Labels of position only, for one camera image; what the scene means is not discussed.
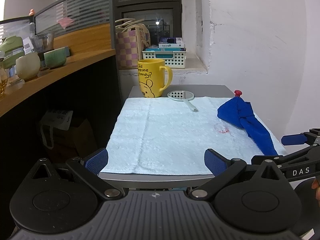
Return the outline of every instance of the cardboard box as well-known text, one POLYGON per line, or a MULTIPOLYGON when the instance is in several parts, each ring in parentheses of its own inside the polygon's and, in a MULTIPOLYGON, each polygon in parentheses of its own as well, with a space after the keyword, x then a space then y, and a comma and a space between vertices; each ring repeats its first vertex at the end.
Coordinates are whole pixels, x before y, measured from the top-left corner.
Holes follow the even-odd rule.
MULTIPOLYGON (((51 146, 49 126, 44 125, 43 131, 48 146, 51 146)), ((63 131, 53 128, 52 135, 53 149, 50 150, 45 146, 44 148, 53 163, 63 163, 75 156, 84 158, 98 149, 91 125, 87 119, 73 116, 69 130, 63 131)))

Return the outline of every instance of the human hand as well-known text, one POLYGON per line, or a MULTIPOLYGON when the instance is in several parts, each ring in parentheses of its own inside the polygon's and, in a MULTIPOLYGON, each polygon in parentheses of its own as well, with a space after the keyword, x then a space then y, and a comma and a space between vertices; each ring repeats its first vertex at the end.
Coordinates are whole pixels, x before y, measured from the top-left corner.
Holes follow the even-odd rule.
POLYGON ((320 185, 319 185, 319 182, 318 180, 315 178, 312 185, 311 185, 311 188, 312 189, 317 189, 316 190, 316 199, 318 200, 319 202, 319 206, 320 206, 320 185))

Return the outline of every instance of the red push pin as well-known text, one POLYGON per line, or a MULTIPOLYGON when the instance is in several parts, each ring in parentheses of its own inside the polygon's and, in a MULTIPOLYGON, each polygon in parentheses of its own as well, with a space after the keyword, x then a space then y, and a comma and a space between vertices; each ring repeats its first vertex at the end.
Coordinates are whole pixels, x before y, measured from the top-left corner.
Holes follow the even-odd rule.
POLYGON ((235 90, 235 97, 240 97, 242 92, 240 90, 235 90))

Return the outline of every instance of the wooden desk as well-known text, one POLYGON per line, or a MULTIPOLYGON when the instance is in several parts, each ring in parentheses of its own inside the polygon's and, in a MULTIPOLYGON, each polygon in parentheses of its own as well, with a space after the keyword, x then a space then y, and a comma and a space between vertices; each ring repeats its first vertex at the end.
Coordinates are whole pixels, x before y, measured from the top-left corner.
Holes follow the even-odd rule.
POLYGON ((114 49, 79 53, 68 57, 63 67, 40 71, 36 79, 28 82, 22 81, 15 85, 8 85, 4 95, 0 97, 0 117, 23 100, 57 80, 115 54, 114 49))

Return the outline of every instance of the green ceramic cup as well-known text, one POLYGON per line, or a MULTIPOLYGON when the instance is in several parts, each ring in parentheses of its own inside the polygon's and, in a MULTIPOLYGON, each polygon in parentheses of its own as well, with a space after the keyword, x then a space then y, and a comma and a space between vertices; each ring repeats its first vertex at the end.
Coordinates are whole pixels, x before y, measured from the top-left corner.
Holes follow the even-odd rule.
POLYGON ((54 49, 44 53, 44 61, 48 68, 63 66, 67 61, 65 48, 54 49))

